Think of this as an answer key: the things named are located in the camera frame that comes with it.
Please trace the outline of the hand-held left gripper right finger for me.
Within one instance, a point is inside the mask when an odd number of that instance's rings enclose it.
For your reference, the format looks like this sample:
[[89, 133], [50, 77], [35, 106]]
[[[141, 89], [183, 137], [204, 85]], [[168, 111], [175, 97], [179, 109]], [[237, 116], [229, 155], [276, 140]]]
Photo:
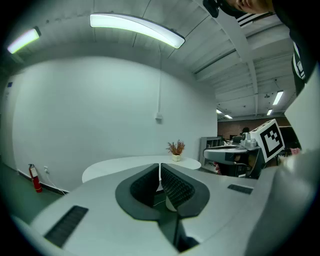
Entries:
[[244, 209], [256, 181], [162, 164], [161, 185], [176, 211], [161, 256], [245, 256], [253, 224]]

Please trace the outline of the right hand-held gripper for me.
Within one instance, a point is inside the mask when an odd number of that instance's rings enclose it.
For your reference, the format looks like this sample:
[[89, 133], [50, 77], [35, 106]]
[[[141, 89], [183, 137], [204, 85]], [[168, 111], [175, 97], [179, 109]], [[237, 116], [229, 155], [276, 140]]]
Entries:
[[233, 145], [219, 146], [210, 156], [218, 163], [220, 175], [257, 179], [267, 163], [284, 149], [278, 123], [271, 119], [251, 131], [246, 127], [241, 136], [233, 138]]

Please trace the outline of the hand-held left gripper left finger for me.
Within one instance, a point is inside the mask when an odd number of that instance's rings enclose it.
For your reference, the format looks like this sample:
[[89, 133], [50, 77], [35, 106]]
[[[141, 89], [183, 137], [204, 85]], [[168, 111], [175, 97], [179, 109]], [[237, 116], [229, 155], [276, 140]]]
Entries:
[[[116, 201], [118, 184], [142, 167], [92, 179], [43, 209], [31, 222], [13, 216], [28, 242], [45, 256], [177, 256], [157, 222], [136, 220]], [[62, 247], [45, 238], [73, 206], [88, 211]]]

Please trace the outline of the grey shelf unit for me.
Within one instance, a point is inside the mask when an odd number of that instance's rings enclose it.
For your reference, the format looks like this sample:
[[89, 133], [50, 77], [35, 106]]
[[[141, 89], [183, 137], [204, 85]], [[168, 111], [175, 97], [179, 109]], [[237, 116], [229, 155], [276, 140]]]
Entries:
[[200, 162], [202, 169], [212, 173], [217, 172], [210, 153], [212, 150], [223, 145], [224, 142], [221, 136], [205, 136], [200, 138], [198, 161]]

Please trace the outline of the reddish dried plant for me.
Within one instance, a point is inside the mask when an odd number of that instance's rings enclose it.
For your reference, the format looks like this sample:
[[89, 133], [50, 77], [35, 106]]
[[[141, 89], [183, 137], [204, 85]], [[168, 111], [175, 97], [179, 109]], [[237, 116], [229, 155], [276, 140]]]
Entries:
[[167, 143], [167, 148], [169, 153], [178, 156], [183, 153], [185, 149], [185, 143], [183, 141], [178, 140], [176, 143], [175, 142], [168, 142]]

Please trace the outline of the red fire extinguisher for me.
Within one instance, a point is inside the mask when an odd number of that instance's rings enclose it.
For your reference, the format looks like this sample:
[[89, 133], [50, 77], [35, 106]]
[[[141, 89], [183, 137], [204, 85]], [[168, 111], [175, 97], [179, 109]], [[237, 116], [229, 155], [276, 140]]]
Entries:
[[42, 186], [39, 181], [39, 176], [36, 167], [31, 163], [28, 165], [29, 166], [29, 174], [33, 183], [33, 186], [35, 188], [35, 191], [37, 193], [42, 192]]

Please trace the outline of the person's black striped shirt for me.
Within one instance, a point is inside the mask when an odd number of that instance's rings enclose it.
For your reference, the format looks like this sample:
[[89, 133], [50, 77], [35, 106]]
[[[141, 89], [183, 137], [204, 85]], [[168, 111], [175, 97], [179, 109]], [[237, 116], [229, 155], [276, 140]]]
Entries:
[[320, 46], [316, 42], [317, 8], [319, 2], [311, 0], [311, 7], [299, 7], [299, 0], [272, 0], [274, 13], [289, 29], [294, 53], [291, 67], [295, 91], [299, 95], [311, 75], [320, 65]]

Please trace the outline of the long ceiling lamp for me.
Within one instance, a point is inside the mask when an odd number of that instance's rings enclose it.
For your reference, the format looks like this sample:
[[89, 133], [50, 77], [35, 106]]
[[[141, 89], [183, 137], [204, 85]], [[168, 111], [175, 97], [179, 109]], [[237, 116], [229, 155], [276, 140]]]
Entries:
[[93, 13], [89, 16], [92, 28], [120, 29], [142, 34], [179, 49], [185, 38], [173, 30], [144, 18], [118, 13]]

